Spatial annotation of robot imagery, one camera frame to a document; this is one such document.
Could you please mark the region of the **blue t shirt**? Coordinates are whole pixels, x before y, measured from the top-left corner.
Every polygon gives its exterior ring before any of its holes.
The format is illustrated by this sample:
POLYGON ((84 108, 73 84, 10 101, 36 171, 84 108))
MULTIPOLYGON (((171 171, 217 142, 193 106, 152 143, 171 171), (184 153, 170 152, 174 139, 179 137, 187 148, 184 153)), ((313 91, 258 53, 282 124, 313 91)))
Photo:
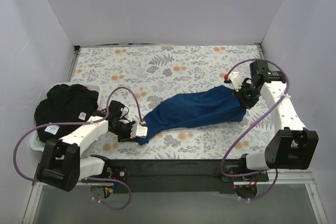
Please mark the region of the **blue t shirt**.
POLYGON ((233 90, 217 86, 204 92, 182 93, 162 101, 145 117, 147 136, 138 138, 144 145, 158 133, 177 128, 195 128, 225 122, 240 122, 246 110, 233 90))

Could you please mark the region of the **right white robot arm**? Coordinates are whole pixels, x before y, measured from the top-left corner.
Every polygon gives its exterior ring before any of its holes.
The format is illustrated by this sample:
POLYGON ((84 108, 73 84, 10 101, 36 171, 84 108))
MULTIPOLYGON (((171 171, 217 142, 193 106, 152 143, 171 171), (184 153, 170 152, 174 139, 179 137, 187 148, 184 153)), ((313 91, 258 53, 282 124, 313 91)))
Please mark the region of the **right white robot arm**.
POLYGON ((318 134, 309 130, 296 113, 288 93, 289 78, 280 67, 269 69, 267 60, 250 60, 250 77, 230 70, 226 81, 234 86, 234 96, 244 109, 251 109, 260 98, 267 104, 268 112, 275 127, 275 134, 265 150, 245 154, 238 166, 238 176, 251 180, 257 171, 270 169, 309 168, 318 144, 318 134))

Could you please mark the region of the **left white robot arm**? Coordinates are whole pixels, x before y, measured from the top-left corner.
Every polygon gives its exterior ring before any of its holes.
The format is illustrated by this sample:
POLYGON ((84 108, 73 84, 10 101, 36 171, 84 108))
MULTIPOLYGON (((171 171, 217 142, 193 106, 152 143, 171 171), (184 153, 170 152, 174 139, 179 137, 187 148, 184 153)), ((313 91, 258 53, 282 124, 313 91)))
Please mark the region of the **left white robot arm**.
POLYGON ((112 177, 108 158, 90 156, 82 159, 83 152, 107 132, 112 132, 121 141, 132 141, 147 129, 136 121, 122 118, 123 108, 109 105, 106 110, 96 111, 86 124, 60 139, 51 138, 45 143, 44 151, 36 171, 36 179, 64 191, 71 191, 78 181, 90 177, 106 182, 112 177))

